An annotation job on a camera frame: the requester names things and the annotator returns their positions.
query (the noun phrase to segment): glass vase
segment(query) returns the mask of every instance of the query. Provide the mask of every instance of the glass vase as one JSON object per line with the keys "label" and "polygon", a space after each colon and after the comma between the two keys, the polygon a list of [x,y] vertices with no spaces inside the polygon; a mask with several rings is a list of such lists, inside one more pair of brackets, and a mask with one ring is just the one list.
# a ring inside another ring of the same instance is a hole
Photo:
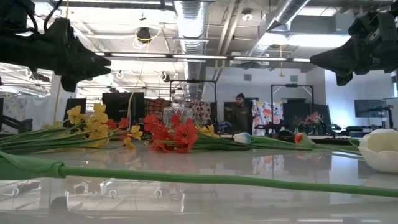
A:
{"label": "glass vase", "polygon": [[167,127],[172,126],[172,116],[181,113],[180,121],[185,123],[187,119],[193,118],[193,110],[191,108],[186,108],[184,106],[185,98],[183,96],[177,95],[172,99],[172,105],[163,109],[163,122]]}
{"label": "glass vase", "polygon": [[314,124],[313,125],[313,134],[314,135],[319,135],[318,129],[319,129],[319,125],[318,124]]}

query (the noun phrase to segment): white tulip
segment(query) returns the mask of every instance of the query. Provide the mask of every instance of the white tulip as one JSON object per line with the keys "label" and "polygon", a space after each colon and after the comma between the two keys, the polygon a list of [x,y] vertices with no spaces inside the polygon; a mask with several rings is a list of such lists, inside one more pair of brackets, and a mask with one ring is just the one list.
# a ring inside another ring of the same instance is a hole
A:
{"label": "white tulip", "polygon": [[239,133],[234,135],[234,141],[249,144],[251,141],[249,139],[249,133]]}
{"label": "white tulip", "polygon": [[380,172],[398,173],[398,132],[378,129],[359,140],[365,161]]}

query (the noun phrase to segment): wall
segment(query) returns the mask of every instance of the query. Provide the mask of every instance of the wall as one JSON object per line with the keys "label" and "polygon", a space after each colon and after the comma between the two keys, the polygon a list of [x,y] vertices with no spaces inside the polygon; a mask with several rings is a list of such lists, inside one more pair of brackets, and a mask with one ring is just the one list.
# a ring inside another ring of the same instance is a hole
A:
{"label": "wall", "polygon": [[343,128],[369,124],[381,125],[380,118],[355,118],[354,100],[384,99],[394,94],[391,74],[383,71],[354,75],[347,85],[337,86],[335,74],[326,70],[325,87],[331,121]]}
{"label": "wall", "polygon": [[[213,78],[215,69],[206,68],[207,80]],[[251,74],[252,81],[244,81],[243,75]],[[224,102],[235,101],[239,93],[245,97],[258,97],[261,101],[271,102],[271,84],[286,84],[290,82],[290,75],[298,75],[298,84],[306,84],[305,74],[299,69],[283,69],[284,77],[280,76],[280,69],[268,71],[268,69],[224,68],[217,83],[217,112],[218,120],[224,118]],[[282,101],[283,98],[306,98],[310,95],[303,88],[282,87],[275,95],[274,102]],[[214,90],[212,84],[206,85],[203,89],[203,100],[214,101]]]}
{"label": "wall", "polygon": [[326,105],[325,70],[317,67],[307,73],[308,85],[314,86],[314,103]]}

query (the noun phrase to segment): leaf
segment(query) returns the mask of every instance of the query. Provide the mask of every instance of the leaf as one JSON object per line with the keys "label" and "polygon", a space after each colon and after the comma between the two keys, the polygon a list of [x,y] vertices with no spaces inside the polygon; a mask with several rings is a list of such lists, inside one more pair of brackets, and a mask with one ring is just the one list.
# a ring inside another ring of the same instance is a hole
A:
{"label": "leaf", "polygon": [[355,139],[355,138],[349,138],[349,143],[351,143],[353,146],[359,147],[360,142],[359,139]]}

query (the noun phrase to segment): reflective table surface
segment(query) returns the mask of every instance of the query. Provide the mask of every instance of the reflective table surface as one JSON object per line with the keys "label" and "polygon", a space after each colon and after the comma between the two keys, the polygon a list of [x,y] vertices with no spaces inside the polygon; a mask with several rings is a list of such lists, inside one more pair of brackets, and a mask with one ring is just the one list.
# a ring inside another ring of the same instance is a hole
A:
{"label": "reflective table surface", "polygon": [[[159,154],[140,145],[36,154],[68,166],[242,175],[398,189],[344,155],[289,151]],[[398,223],[398,198],[250,187],[67,177],[0,181],[0,223]]]}

